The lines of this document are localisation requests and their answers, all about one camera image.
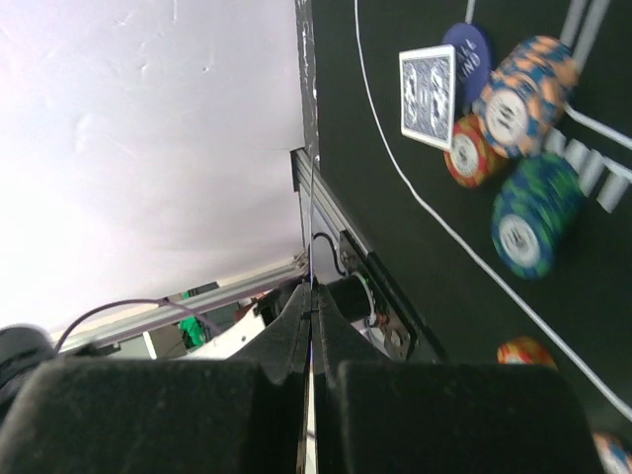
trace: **blue poker chip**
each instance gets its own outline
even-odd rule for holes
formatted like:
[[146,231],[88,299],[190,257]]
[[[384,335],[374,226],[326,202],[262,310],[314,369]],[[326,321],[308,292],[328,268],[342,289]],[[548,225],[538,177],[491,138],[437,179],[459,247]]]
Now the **blue poker chip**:
[[494,69],[491,45],[483,31],[467,23],[451,27],[442,40],[456,53],[456,111],[470,107],[481,95]]

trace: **cable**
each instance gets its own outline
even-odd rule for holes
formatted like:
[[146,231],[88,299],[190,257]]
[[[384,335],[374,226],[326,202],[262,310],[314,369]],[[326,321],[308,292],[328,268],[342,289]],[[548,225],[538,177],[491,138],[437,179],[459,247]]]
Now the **cable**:
[[366,299],[368,300],[368,307],[370,312],[368,313],[368,317],[375,315],[375,298],[373,298],[373,293],[371,292],[371,288],[368,286],[368,281],[366,278],[362,276],[360,272],[353,272],[352,275],[359,279],[360,284],[362,285],[362,289],[364,289],[364,293],[366,293]]
[[364,323],[364,333],[366,334],[366,338],[370,343],[377,347],[377,341],[375,340],[375,336],[373,336],[373,328],[368,324],[368,318],[362,318],[362,323]]
[[205,324],[210,329],[212,329],[213,332],[215,333],[215,336],[219,336],[222,333],[221,329],[219,329],[219,326],[213,323],[210,319],[206,318],[205,316],[201,314],[198,314],[196,311],[194,311],[191,308],[188,308],[184,304],[174,303],[173,301],[169,301],[165,299],[151,299],[151,298],[122,299],[121,301],[115,301],[114,303],[108,303],[108,304],[99,306],[98,308],[92,309],[88,311],[87,313],[79,316],[77,319],[75,319],[74,322],[70,326],[68,326],[68,328],[63,332],[63,334],[57,341],[57,344],[55,345],[55,352],[57,354],[61,352],[61,348],[63,347],[63,344],[68,339],[68,336],[70,336],[70,334],[77,328],[77,326],[83,323],[86,319],[90,318],[91,316],[94,316],[97,313],[100,313],[101,311],[105,311],[106,309],[116,308],[117,306],[124,306],[126,304],[157,304],[158,306],[171,306],[172,308],[182,310],[183,312],[187,313],[189,316],[195,317],[202,324]]
[[[314,156],[312,158],[312,166],[311,166],[311,171],[310,171],[310,176],[309,176],[309,246],[308,248],[310,249],[309,253],[308,253],[308,258],[309,258],[309,289],[313,290],[314,289],[314,256],[311,252],[311,248],[312,245],[314,245],[314,234],[313,234],[313,228],[314,228],[314,167],[316,164],[316,157]],[[310,307],[311,307],[311,301],[313,298],[313,292],[310,291],[309,294],[309,300],[310,300]]]
[[326,234],[325,232],[316,232],[313,236],[312,242],[319,237],[322,237],[323,239],[327,240],[327,242],[329,242],[329,248],[332,249],[334,266],[336,266],[336,272],[338,272],[338,275],[340,275],[341,277],[346,277],[347,274],[343,272],[343,270],[340,268],[340,264],[338,263],[338,254],[336,253],[336,245],[334,244],[334,239],[332,239],[329,234]]

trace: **playing card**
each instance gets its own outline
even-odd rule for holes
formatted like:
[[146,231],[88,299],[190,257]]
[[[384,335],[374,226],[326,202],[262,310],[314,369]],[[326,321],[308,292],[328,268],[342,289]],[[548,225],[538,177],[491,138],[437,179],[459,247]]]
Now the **playing card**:
[[454,117],[454,46],[400,52],[402,134],[449,150]]

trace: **white wall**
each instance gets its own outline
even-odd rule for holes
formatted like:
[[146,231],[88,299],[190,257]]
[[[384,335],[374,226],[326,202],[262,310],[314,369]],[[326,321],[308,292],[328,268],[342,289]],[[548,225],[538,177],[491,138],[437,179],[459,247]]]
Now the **white wall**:
[[0,327],[301,249],[291,0],[0,2]]

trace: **poker chip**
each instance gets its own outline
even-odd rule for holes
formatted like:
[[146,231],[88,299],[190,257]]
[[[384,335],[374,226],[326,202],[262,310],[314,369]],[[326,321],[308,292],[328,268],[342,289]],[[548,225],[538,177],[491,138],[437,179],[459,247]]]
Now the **poker chip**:
[[592,438],[606,474],[632,474],[632,455],[618,439],[603,433],[595,433]]
[[443,37],[443,44],[452,44],[456,59],[456,111],[467,108],[478,99],[494,68],[493,54],[485,33],[477,26],[458,23]]
[[566,160],[547,153],[522,161],[494,201],[492,240],[501,260],[519,277],[546,276],[582,202]]
[[479,126],[499,155],[517,158],[539,143],[545,115],[531,84],[496,74],[483,89],[481,99]]
[[477,110],[485,139],[501,156],[537,151],[579,80],[571,51],[557,39],[520,43],[492,72]]
[[454,180],[467,188],[476,188],[507,163],[483,139],[474,115],[454,125],[452,148],[444,151],[443,157]]
[[557,368],[551,354],[542,345],[528,337],[503,344],[498,348],[496,357],[500,363],[537,363]]

